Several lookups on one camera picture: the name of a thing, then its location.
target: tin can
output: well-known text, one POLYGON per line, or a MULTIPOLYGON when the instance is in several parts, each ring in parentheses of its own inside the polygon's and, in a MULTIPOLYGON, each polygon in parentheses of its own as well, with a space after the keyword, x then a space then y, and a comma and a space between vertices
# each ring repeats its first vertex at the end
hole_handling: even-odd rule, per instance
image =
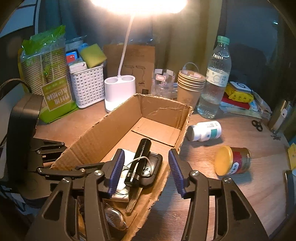
POLYGON ((247 148, 222 146, 216 153, 214 166, 219 176, 245 173, 251 166, 251 153, 247 148))

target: yellow lid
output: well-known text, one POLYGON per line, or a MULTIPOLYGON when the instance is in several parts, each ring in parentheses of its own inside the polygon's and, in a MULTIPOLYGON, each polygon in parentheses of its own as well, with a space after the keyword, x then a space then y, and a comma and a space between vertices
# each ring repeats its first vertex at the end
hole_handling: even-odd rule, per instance
POLYGON ((230 146, 222 146, 216 153, 215 157, 215 172, 219 176, 224 176, 229 173, 232 167, 233 153, 230 146))

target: lamp arm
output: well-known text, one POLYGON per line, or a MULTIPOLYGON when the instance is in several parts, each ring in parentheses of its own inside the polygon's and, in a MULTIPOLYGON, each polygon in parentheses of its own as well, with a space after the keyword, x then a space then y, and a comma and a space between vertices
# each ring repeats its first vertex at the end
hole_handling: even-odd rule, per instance
POLYGON ((131 32, 131 26, 133 24, 133 19, 134 18, 135 18, 135 14, 131 15, 130 23, 128 25, 128 30, 126 32, 126 39, 124 41, 124 46, 123 46, 123 52, 122 52, 122 56, 121 56, 121 61, 120 61, 119 69, 118 69, 118 78, 121 76, 122 64, 123 64, 124 56, 126 54, 126 47, 128 45, 128 37, 129 37, 129 34, 131 32))

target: red can label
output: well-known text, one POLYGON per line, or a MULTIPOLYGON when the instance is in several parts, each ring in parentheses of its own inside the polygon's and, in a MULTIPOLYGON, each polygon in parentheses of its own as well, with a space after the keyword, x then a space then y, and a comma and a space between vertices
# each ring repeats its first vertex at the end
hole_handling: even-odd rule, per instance
POLYGON ((240 173, 240 170, 242 168, 242 155, 238 151, 233 151, 233 164, 232 167, 227 173, 227 175, 235 174, 235 173, 240 173))

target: desk surface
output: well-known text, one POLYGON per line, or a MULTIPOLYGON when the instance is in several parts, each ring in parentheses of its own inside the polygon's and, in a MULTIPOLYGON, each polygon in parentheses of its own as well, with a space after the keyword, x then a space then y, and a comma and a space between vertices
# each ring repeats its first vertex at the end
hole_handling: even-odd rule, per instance
MULTIPOLYGON (((106 115, 104 102, 63 117, 49 125, 39 125, 36 138, 65 142, 70 146, 78 137, 106 115)), ((222 145, 246 147, 252 155, 250 171, 231 177, 260 218, 267 234, 270 235, 284 220, 286 193, 284 171, 289 169, 286 154, 287 141, 273 140, 266 126, 258 132, 251 124, 253 118, 221 114, 218 121, 222 126, 222 136, 207 142, 184 141, 181 159, 188 161, 193 169, 207 177, 218 177, 214 171, 214 157, 222 145)), ((193 114, 190 124, 206 121, 193 114)), ((181 240, 189 209, 189 200, 181 199, 176 191, 172 176, 134 241, 179 241, 181 240)), ((207 240, 213 239, 215 204, 210 200, 210 217, 207 240)))

